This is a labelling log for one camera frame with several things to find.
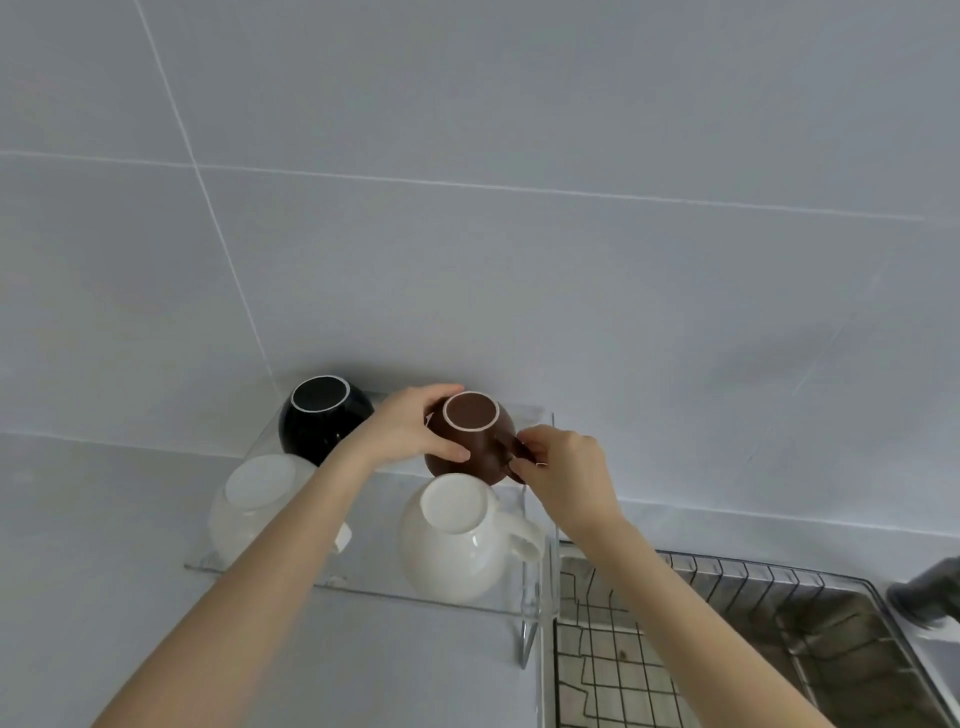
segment white countertop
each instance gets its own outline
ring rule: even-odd
[[[180,564],[236,464],[0,435],[0,724],[97,715],[211,583]],[[880,589],[960,552],[935,535],[624,508],[660,548],[849,573]],[[514,630],[473,613],[313,595],[250,725],[535,726],[537,674],[517,666]]]

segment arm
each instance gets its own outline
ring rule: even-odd
[[[627,522],[593,438],[546,425],[519,437],[546,465],[512,467],[630,607],[705,728],[830,728]]]
[[[387,399],[167,635],[94,728],[237,724],[373,470],[425,452],[469,458],[423,425],[426,407],[462,389],[436,384]]]

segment hand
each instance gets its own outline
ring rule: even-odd
[[[343,445],[360,453],[372,468],[427,453],[465,462],[470,458],[468,449],[435,435],[423,423],[430,405],[463,391],[462,384],[431,384],[394,392],[350,433]]]
[[[530,427],[517,437],[545,465],[514,458],[511,469],[530,485],[550,518],[574,542],[623,520],[607,458],[596,440],[549,425]]]

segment mug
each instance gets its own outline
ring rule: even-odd
[[[225,566],[236,561],[316,470],[296,455],[260,455],[233,471],[217,491],[207,522],[210,541]],[[351,536],[344,523],[332,553],[344,550]]]
[[[371,414],[367,395],[346,379],[313,376],[297,385],[280,410],[280,445],[320,465]]]
[[[462,604],[493,586],[509,558],[538,562],[543,531],[505,512],[479,478],[449,473],[434,478],[407,501],[400,516],[400,570],[418,595]]]
[[[507,410],[482,392],[461,392],[436,402],[427,412],[426,426],[470,451],[470,459],[465,463],[426,455],[426,467],[434,475],[466,473],[487,485],[509,476],[523,483],[509,467],[511,456],[537,462],[533,452],[517,439]]]

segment forearm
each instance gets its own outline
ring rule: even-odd
[[[117,693],[95,728],[236,724],[370,468],[337,448]]]
[[[829,728],[629,523],[577,543],[637,617],[705,728]]]

